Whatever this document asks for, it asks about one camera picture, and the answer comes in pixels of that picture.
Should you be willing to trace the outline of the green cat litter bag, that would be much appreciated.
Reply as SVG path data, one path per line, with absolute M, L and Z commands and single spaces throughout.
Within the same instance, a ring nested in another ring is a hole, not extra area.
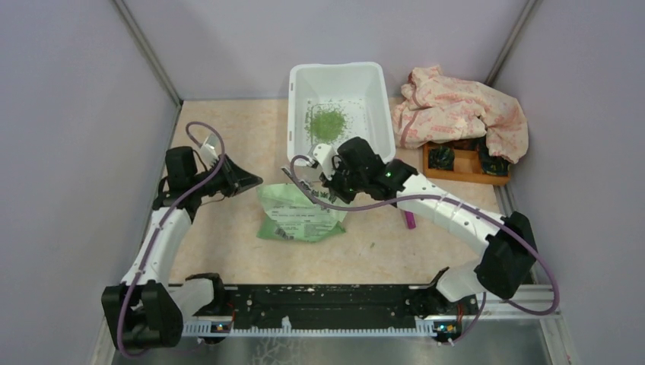
M 256 236 L 262 240 L 316 243 L 345 233 L 344 211 L 311 202 L 293 183 L 256 189 L 265 218 Z

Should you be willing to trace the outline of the purple plastic scoop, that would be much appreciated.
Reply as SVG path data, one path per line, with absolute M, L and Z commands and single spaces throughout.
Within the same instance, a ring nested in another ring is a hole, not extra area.
M 407 227 L 409 230 L 413 230 L 413 229 L 415 229 L 415 228 L 416 228 L 416 220 L 415 220 L 415 216 L 414 216 L 411 212 L 409 212 L 409 211 L 404 211 L 404 213 L 403 213 L 403 214 L 404 214 L 404 219 L 405 219 L 406 227 Z

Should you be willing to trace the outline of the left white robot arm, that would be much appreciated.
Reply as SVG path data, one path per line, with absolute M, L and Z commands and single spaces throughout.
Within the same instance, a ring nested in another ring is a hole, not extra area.
M 231 198 L 260 186 L 262 178 L 237 166 L 226 154 L 198 170 L 188 146 L 166 152 L 167 175 L 160 181 L 151 225 L 129 271 L 108 286 L 101 304 L 115 348 L 128 356 L 173 348 L 186 321 L 196 316 L 230 316 L 233 307 L 220 275 L 190 275 L 169 290 L 171 268 L 204 197 Z

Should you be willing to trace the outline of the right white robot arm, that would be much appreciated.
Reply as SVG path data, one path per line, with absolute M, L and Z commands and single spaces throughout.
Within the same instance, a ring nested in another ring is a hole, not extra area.
M 322 169 L 323 186 L 344 203 L 365 193 L 428 219 L 478 254 L 474 261 L 441 270 L 429 283 L 422 302 L 431 311 L 448 313 L 459 300 L 483 292 L 510 300 L 535 263 L 530 222 L 517 211 L 503 216 L 468 205 L 404 161 L 383 161 L 360 137 L 338 148 L 318 144 L 310 153 Z

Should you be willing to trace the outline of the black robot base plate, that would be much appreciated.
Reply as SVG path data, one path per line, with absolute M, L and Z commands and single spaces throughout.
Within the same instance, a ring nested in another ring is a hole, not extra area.
M 419 329 L 445 316 L 459 322 L 478 312 L 474 295 L 441 303 L 426 284 L 239 284 L 203 306 L 197 318 L 229 317 L 236 330 L 322 330 L 330 333 Z

